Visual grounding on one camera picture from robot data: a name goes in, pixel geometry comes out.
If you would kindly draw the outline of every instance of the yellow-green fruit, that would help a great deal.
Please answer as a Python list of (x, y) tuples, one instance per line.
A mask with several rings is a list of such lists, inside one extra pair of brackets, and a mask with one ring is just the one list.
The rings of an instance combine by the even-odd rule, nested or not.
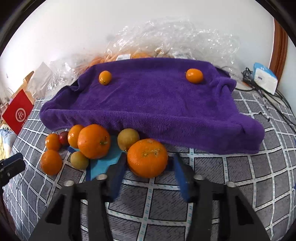
[(130, 128), (122, 130), (117, 137), (118, 146), (123, 151), (128, 151), (138, 140), (140, 140), (139, 133)]
[(80, 151), (76, 151), (71, 155), (70, 162), (78, 170), (85, 170), (89, 165), (89, 160)]

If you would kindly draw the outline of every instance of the white logo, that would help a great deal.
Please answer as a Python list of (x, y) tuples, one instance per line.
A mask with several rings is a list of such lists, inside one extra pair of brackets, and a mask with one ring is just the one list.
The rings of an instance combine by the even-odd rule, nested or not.
[(23, 108), (19, 108), (17, 109), (16, 113), (15, 113), (15, 118), (18, 122), (22, 122), (25, 120), (26, 118), (26, 112)]

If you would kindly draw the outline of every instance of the power cord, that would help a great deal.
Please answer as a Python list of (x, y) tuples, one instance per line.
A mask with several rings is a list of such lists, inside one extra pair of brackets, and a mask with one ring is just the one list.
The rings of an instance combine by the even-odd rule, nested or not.
[(263, 89), (262, 87), (260, 87), (253, 79), (253, 74), (252, 71), (249, 68), (246, 68), (245, 71), (243, 71), (243, 82), (246, 83), (249, 87), (252, 88), (252, 90), (248, 90), (248, 91), (256, 91), (257, 93), (259, 93), (259, 95), (263, 98), (265, 98), (269, 104), (278, 112), (278, 114), (283, 118), (283, 120), (291, 127), (292, 131), (296, 134), (296, 130), (294, 129), (294, 126), (296, 126), (295, 123), (293, 123), (288, 117), (286, 117), (281, 110), (279, 110), (273, 103), (272, 101), (270, 101), (269, 98), (271, 98), (272, 100), (276, 101), (277, 103), (281, 104), (280, 102), (278, 102), (275, 98), (279, 98), (281, 99), (284, 104), (291, 110), (291, 113), (294, 115), (291, 106), (289, 104), (289, 102), (286, 100), (286, 98), (284, 97), (284, 95), (280, 92), (280, 91), (276, 91), (275, 95), (270, 94), (269, 92), (267, 92), (265, 89)]

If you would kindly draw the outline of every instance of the plaid fabric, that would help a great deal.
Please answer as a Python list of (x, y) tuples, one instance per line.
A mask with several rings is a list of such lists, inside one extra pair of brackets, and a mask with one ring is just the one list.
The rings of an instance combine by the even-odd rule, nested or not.
[[(296, 214), (296, 142), (295, 134), (273, 108), (266, 108), (256, 93), (234, 91), (234, 101), (244, 115), (261, 122), (265, 138), (255, 155), (216, 155), (201, 150), (166, 145), (169, 155), (180, 153), (183, 161), (196, 173), (212, 182), (234, 181), (261, 219), (272, 240), (279, 240), (293, 223)], [(39, 118), (38, 100), (12, 154), (21, 152), (26, 170), (4, 187), (4, 200), (16, 223), (19, 236), (28, 240), (44, 210), (65, 180), (85, 181), (86, 173), (72, 168), (70, 153), (61, 150), (64, 160), (58, 175), (45, 175), (39, 165), (45, 151), (45, 138), (51, 132)], [(293, 122), (291, 111), (278, 107)], [(271, 117), (268, 122), (260, 111)], [(106, 209), (114, 240), (185, 240), (192, 215), (192, 204), (185, 203), (173, 172), (144, 179), (127, 171), (120, 196)], [(218, 202), (213, 203), (212, 240), (217, 240), (219, 226)], [(87, 201), (81, 201), (81, 231), (88, 240)]]

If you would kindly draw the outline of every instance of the brown wooden trim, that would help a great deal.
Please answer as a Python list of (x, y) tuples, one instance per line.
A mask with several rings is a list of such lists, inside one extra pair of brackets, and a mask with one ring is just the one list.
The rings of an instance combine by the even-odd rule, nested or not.
[(269, 68), (275, 74), (278, 82), (281, 80), (285, 67), (288, 49), (288, 35), (278, 21), (274, 20), (274, 48)]

